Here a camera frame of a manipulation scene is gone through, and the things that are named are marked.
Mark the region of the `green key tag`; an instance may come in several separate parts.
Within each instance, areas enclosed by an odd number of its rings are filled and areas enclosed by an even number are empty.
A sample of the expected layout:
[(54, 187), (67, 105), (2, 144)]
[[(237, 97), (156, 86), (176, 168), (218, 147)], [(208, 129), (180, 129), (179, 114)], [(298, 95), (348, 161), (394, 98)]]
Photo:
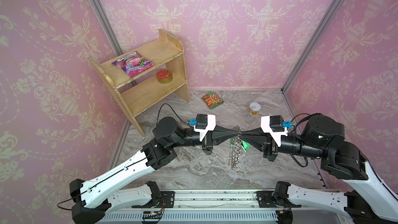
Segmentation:
[(230, 149), (233, 149), (235, 147), (235, 142), (233, 140), (230, 140)]
[(242, 148), (243, 148), (243, 150), (244, 150), (245, 152), (248, 152), (248, 151), (250, 150), (249, 144), (246, 143), (245, 141), (242, 141), (242, 142), (241, 142), (241, 146), (242, 146)]

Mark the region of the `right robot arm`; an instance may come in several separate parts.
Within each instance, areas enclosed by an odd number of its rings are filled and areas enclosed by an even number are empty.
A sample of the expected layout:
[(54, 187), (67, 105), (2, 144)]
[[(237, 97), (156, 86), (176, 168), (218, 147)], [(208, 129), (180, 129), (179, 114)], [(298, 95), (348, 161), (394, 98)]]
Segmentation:
[(320, 160), (320, 168), (351, 187), (349, 192), (327, 196), (280, 181), (273, 196), (286, 207), (313, 205), (347, 216), (356, 224), (395, 224), (398, 221), (398, 195), (377, 175), (369, 159), (353, 143), (345, 140), (342, 123), (321, 113), (303, 117), (301, 133), (289, 131), (280, 116), (266, 116), (258, 129), (239, 137), (274, 161), (286, 153), (293, 159)]

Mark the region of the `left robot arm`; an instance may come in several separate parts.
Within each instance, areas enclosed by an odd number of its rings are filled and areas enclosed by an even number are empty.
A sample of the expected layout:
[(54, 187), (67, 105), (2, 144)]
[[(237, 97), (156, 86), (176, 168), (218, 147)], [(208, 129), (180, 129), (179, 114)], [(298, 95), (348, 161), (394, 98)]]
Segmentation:
[(175, 147), (201, 146), (210, 155), (214, 146), (239, 135), (215, 124), (213, 115), (198, 115), (200, 127), (184, 129), (173, 117), (164, 117), (153, 130), (154, 138), (124, 163), (91, 180), (76, 179), (69, 185), (76, 224), (95, 224), (106, 214), (124, 208), (155, 207), (161, 199), (156, 182), (124, 189), (177, 157)]

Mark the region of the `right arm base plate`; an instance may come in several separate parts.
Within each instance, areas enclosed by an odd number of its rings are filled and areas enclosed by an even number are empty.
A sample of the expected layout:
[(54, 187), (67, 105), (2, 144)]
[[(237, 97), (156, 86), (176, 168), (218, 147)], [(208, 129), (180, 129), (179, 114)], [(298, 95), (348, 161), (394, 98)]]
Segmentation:
[(261, 190), (256, 192), (256, 200), (259, 208), (275, 208), (278, 207), (274, 197), (273, 191)]

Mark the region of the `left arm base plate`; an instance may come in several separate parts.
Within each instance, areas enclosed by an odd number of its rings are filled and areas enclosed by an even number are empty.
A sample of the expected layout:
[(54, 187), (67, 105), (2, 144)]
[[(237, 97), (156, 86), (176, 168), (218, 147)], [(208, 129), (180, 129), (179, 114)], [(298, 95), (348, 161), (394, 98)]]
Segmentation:
[(143, 206), (132, 206), (132, 208), (173, 208), (175, 199), (175, 191), (160, 191), (160, 195), (153, 198), (146, 205)]

